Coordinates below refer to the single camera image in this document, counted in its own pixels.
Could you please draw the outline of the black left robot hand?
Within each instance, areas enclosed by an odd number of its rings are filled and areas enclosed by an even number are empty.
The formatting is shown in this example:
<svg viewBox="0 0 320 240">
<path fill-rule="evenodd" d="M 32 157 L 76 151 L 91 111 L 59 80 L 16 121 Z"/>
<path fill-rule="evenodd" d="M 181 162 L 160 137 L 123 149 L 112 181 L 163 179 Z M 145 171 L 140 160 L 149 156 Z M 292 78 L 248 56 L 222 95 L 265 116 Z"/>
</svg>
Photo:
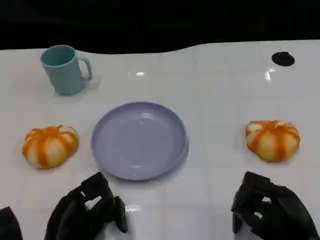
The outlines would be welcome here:
<svg viewBox="0 0 320 240">
<path fill-rule="evenodd" d="M 46 227 L 46 240 L 94 240 L 102 229 L 114 222 L 128 232 L 125 204 L 114 196 L 107 179 L 97 172 L 63 196 Z"/>
</svg>

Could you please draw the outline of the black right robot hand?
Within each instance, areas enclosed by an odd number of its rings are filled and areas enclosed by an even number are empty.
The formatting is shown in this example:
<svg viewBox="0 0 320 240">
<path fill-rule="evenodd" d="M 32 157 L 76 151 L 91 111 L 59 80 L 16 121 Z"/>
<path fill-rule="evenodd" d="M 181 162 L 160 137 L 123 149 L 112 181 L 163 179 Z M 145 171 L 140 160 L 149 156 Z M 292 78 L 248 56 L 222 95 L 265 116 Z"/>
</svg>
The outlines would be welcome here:
<svg viewBox="0 0 320 240">
<path fill-rule="evenodd" d="M 232 207 L 232 231 L 243 225 L 263 240 L 318 240 L 315 223 L 300 198 L 270 178 L 247 171 Z"/>
</svg>

